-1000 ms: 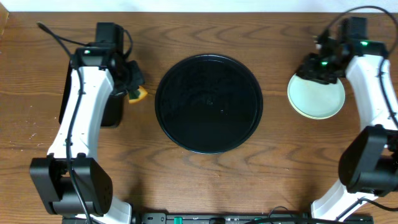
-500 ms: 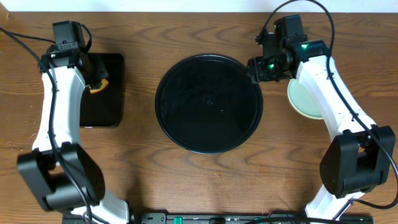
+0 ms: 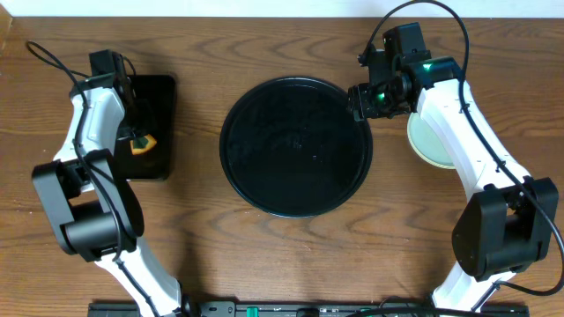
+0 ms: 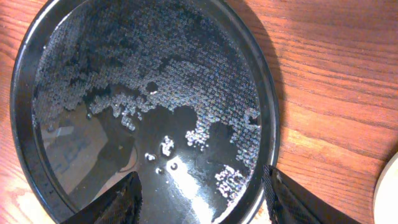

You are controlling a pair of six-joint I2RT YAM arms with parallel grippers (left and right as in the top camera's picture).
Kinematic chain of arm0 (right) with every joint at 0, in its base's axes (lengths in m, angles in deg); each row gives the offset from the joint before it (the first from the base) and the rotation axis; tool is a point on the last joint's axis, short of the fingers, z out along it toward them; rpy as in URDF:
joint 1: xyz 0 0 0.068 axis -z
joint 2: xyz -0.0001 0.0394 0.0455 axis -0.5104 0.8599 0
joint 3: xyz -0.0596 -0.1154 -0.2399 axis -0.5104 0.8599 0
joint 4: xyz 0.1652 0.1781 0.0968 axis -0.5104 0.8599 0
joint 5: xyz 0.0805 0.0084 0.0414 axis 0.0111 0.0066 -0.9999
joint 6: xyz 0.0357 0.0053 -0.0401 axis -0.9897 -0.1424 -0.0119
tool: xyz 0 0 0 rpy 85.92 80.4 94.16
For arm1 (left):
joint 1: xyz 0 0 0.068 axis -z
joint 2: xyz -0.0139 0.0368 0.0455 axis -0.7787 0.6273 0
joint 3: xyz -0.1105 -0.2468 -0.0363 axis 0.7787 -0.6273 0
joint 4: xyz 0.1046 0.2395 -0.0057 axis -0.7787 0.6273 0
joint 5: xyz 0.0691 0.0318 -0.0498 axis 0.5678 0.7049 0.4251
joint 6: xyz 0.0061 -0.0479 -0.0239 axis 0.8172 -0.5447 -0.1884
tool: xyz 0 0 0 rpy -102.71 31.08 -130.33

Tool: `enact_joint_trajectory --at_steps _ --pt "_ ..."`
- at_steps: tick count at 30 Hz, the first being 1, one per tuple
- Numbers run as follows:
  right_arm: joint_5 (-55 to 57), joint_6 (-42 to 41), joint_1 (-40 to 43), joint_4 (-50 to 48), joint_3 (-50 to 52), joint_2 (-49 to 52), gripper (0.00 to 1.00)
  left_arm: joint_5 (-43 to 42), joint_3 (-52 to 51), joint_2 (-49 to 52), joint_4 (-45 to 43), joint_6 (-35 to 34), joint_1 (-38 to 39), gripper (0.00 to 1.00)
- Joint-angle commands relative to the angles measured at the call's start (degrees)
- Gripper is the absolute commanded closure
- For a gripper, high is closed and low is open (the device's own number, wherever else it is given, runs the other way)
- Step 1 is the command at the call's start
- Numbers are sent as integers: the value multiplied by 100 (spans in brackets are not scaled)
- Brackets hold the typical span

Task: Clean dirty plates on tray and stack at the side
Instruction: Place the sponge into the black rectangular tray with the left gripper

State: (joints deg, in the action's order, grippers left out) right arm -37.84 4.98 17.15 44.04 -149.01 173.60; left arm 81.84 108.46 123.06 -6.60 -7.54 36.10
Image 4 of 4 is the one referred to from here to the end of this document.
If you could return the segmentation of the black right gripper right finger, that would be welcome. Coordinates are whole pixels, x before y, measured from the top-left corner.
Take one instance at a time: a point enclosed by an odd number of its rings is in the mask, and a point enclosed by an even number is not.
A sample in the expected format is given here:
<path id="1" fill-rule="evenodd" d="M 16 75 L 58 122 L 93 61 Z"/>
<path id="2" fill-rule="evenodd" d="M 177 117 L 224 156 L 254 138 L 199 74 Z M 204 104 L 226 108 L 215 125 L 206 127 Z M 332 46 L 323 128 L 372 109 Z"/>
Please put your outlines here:
<path id="1" fill-rule="evenodd" d="M 274 166 L 264 166 L 262 182 L 272 223 L 358 224 Z"/>

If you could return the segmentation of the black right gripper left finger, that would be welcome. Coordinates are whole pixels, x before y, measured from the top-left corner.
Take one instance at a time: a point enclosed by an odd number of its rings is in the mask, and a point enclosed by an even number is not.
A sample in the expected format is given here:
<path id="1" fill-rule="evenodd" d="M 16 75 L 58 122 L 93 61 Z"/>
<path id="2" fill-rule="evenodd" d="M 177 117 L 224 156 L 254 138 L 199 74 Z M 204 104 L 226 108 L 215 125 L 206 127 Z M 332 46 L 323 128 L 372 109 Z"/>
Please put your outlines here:
<path id="1" fill-rule="evenodd" d="M 133 171 L 62 224 L 138 224 L 142 185 Z"/>

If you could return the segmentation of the mint plate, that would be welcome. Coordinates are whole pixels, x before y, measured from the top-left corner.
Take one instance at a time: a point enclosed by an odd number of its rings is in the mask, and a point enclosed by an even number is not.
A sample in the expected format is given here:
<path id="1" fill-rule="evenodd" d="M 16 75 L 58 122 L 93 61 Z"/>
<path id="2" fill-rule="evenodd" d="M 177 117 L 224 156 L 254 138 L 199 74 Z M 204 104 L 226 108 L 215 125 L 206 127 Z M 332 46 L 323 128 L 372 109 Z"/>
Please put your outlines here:
<path id="1" fill-rule="evenodd" d="M 397 154 L 383 168 L 374 191 L 375 224 L 397 224 L 398 216 Z"/>

